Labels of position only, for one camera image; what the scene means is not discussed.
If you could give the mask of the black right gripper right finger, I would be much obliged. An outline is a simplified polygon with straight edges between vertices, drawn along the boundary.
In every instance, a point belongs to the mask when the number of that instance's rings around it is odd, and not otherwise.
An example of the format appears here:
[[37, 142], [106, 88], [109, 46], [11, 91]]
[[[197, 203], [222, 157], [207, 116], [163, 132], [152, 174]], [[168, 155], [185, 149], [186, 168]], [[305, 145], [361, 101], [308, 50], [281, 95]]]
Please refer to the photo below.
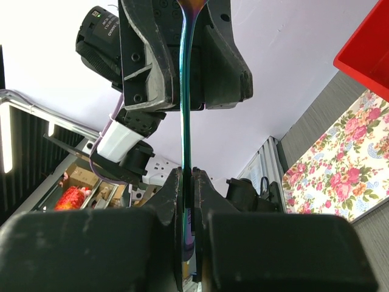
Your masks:
[[242, 212], [194, 169], [196, 276], [204, 291], [377, 291], [353, 226], [335, 215]]

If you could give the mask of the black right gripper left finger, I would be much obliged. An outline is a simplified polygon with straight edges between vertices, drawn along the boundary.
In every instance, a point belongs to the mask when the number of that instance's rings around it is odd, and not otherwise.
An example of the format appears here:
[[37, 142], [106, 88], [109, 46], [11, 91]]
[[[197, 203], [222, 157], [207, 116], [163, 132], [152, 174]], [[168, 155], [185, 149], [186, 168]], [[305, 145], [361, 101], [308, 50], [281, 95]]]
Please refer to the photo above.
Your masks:
[[182, 170], [143, 206], [25, 212], [1, 227], [2, 291], [182, 291]]

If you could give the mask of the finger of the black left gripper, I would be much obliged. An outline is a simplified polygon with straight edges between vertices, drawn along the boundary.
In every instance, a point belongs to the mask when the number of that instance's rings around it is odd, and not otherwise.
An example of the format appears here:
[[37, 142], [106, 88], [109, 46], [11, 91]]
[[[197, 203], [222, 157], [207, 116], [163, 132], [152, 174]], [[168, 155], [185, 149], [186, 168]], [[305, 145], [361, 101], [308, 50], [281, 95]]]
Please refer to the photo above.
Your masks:
[[201, 99], [208, 110], [234, 108], [253, 97], [253, 76], [237, 48], [230, 1], [208, 1], [198, 16], [194, 46]]
[[179, 108], [178, 48], [182, 13], [176, 1], [119, 1], [122, 87], [128, 111]]

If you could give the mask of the iridescent rainbow fork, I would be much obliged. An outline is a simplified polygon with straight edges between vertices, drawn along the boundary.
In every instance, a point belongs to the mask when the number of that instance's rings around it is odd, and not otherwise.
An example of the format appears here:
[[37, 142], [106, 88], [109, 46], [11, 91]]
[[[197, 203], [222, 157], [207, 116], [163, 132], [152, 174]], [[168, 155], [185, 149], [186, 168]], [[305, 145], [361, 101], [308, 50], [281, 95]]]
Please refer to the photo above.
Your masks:
[[196, 22], [207, 1], [179, 1], [183, 16], [179, 48], [179, 82], [181, 113], [181, 146], [183, 175], [183, 239], [182, 261], [190, 260], [194, 253], [195, 238], [191, 231], [191, 127], [190, 127], [190, 63]]

